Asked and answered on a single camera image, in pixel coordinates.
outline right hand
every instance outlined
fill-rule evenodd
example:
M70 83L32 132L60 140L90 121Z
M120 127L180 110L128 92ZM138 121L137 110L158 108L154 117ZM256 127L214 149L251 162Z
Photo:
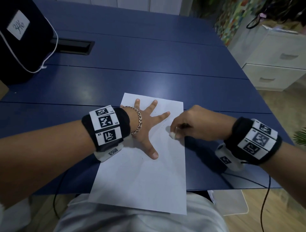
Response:
M170 127L177 139L191 136L206 141L225 140L232 134L236 118L194 105L176 117ZM190 127L181 127L183 123Z

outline bracelet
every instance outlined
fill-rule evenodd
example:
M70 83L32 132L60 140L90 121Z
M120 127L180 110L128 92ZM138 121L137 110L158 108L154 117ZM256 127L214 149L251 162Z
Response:
M135 107L132 107L132 106L122 106L120 108L123 108L123 107L129 107L129 108L132 108L133 110L135 110L137 112L137 115L138 115L138 119L139 119L139 123L138 123L138 127L137 127L137 130L135 130L134 132L131 133L131 135L134 135L136 133L138 133L142 127L142 117L141 117L141 113L139 112L138 109L136 109Z

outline drawer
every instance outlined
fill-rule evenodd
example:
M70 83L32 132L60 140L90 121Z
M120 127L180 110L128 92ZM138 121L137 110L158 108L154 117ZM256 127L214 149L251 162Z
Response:
M246 63L306 69L306 36L269 32Z
M257 89L275 91L284 90L306 73L304 69L254 64L245 64L242 70Z

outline white device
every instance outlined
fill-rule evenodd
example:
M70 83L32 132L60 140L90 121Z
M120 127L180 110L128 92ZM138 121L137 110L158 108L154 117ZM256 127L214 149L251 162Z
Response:
M215 151L216 156L232 171L238 172L244 169L244 163L237 159L229 149L226 148L225 143L220 144Z
M111 149L109 149L107 151L104 151L104 152L94 152L94 155L102 163L102 162L105 162L106 160L108 160L114 154L116 154L119 151L121 151L122 148L123 148L123 143L119 143L118 146L116 146L114 148L111 148Z

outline blue table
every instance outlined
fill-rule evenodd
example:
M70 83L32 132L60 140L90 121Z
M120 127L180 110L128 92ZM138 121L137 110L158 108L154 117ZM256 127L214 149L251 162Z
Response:
M48 60L48 68L27 83L9 86L0 102L0 137L78 120L101 106L119 106L127 92L182 101L184 109L198 104L237 118L257 118L291 143L204 20L68 2L35 2L60 37L93 40L95 45L88 56L55 54ZM186 138L187 190L260 187L222 174L226 167L213 154L218 143ZM98 167L93 155L73 166L60 193L89 193ZM268 185L268 175L259 167L247 165L235 174ZM36 194L55 193L60 178ZM271 186L279 187L275 181Z

